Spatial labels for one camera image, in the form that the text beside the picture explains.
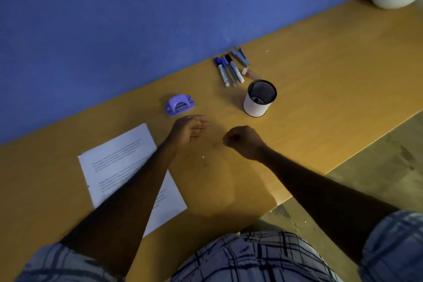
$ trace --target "paper sheet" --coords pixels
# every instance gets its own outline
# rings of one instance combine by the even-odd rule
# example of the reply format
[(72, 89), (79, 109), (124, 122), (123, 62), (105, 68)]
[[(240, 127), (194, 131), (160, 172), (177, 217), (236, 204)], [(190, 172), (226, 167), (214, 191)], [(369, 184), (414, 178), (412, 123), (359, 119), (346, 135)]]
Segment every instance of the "paper sheet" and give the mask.
[[(136, 128), (78, 156), (91, 200), (97, 208), (112, 195), (156, 151), (147, 124)], [(145, 228), (144, 236), (187, 209), (169, 171)]]

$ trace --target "white pen holder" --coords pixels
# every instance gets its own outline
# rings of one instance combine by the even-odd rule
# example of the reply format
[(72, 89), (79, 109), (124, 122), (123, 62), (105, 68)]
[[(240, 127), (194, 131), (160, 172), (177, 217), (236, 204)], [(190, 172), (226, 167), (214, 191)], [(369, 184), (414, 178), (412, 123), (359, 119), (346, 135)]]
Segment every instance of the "white pen holder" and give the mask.
[(276, 99), (278, 92), (272, 83), (265, 80), (253, 81), (248, 86), (244, 101), (244, 111), (252, 117), (260, 117)]

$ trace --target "floor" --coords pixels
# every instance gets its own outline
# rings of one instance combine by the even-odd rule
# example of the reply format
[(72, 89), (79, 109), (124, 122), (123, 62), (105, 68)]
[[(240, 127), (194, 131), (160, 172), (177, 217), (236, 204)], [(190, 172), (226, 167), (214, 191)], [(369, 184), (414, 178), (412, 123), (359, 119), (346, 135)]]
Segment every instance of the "floor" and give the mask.
[[(387, 201), (423, 213), (423, 112), (332, 170), (329, 178)], [(360, 281), (357, 266), (323, 233), (291, 198), (263, 219), (307, 240), (346, 282)]]

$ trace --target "plaid shirt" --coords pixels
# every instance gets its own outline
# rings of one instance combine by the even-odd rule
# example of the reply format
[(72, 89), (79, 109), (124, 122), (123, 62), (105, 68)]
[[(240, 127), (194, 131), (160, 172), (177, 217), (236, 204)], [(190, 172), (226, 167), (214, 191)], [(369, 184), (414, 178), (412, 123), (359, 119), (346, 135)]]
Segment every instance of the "plaid shirt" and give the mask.
[[(363, 281), (423, 280), (423, 215), (400, 210), (370, 234)], [(95, 260), (55, 243), (41, 248), (15, 282), (118, 282)], [(172, 281), (341, 281), (313, 247), (285, 231), (227, 234), (178, 269)]]

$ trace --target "purple hole punch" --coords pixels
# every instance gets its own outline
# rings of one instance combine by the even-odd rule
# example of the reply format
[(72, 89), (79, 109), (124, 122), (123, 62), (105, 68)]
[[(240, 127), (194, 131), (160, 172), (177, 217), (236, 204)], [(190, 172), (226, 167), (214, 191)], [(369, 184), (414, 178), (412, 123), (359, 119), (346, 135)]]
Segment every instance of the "purple hole punch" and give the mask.
[(176, 116), (183, 113), (184, 111), (189, 111), (195, 107), (195, 103), (191, 96), (185, 94), (179, 94), (173, 96), (169, 103), (165, 105), (166, 113), (169, 117)]

